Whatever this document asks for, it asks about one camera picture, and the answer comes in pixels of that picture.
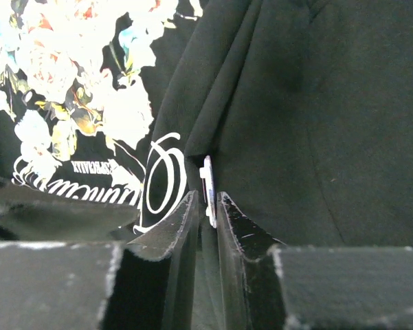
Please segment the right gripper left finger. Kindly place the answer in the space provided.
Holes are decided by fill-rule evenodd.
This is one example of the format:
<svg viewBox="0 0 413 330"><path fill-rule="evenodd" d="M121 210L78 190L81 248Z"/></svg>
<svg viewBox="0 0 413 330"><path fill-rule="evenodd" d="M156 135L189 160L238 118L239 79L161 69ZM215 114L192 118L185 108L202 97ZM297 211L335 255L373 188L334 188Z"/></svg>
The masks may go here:
<svg viewBox="0 0 413 330"><path fill-rule="evenodd" d="M123 241L0 241L0 329L189 329L198 194Z"/></svg>

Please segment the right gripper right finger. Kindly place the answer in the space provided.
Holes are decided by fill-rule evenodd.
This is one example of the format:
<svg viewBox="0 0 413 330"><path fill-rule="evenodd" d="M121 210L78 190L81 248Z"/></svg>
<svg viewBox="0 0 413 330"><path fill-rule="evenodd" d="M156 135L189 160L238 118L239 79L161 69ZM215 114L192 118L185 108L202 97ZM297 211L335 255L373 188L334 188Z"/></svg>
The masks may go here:
<svg viewBox="0 0 413 330"><path fill-rule="evenodd" d="M413 248L286 247L224 192L216 216L226 329L413 329Z"/></svg>

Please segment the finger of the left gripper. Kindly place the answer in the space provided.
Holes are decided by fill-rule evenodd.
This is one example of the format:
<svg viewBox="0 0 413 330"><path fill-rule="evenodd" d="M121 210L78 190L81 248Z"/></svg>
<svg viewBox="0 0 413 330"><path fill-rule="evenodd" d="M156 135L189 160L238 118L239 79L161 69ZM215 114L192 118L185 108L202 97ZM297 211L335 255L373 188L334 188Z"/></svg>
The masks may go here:
<svg viewBox="0 0 413 330"><path fill-rule="evenodd" d="M137 218L133 206L66 199L0 178L0 241L106 241Z"/></svg>

